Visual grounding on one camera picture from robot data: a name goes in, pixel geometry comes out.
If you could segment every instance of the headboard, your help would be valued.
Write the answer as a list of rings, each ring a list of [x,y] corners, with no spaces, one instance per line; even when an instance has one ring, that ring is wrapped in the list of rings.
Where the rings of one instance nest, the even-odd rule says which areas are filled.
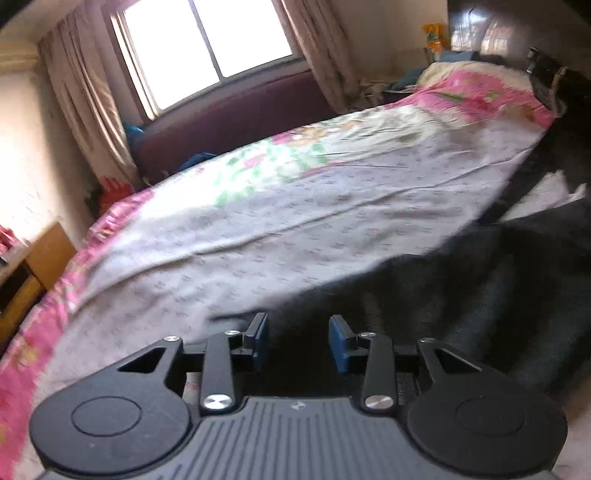
[[[564,0],[448,0],[452,50],[500,56],[525,70],[536,46],[591,78],[591,25],[582,16],[589,0],[568,1],[578,12]]]

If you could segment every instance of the red object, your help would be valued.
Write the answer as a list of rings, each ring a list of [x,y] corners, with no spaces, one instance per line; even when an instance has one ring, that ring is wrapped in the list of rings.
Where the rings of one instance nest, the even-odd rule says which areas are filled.
[[[100,194],[99,199],[100,215],[103,215],[114,203],[132,194],[129,183],[121,183],[113,177],[102,177],[100,183],[103,186],[103,193]]]
[[[12,247],[20,244],[21,241],[14,235],[10,228],[4,228],[0,225],[0,254],[4,255]]]
[[[134,149],[151,184],[200,152],[221,155],[302,125],[336,116],[309,70],[256,86],[205,108],[199,99],[143,127]]]

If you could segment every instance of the window pane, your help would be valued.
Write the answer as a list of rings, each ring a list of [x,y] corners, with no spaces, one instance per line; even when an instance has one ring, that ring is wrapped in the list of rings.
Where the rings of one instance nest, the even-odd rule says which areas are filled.
[[[187,0],[139,0],[124,16],[159,108],[219,82]]]
[[[291,55],[271,0],[194,0],[222,75]]]

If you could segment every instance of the window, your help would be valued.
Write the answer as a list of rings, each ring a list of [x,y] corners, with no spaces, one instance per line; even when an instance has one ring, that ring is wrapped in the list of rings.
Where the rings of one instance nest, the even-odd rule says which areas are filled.
[[[137,0],[117,8],[116,38],[148,113],[294,58],[275,1]]]

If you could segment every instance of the nightstand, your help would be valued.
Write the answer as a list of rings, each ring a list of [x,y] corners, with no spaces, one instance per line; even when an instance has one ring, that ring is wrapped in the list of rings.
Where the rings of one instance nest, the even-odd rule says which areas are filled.
[[[76,249],[52,223],[30,245],[9,252],[0,268],[0,355],[29,311],[60,278]]]
[[[382,92],[384,96],[384,105],[389,103],[398,102],[403,98],[406,98],[408,95],[412,95],[411,92]]]

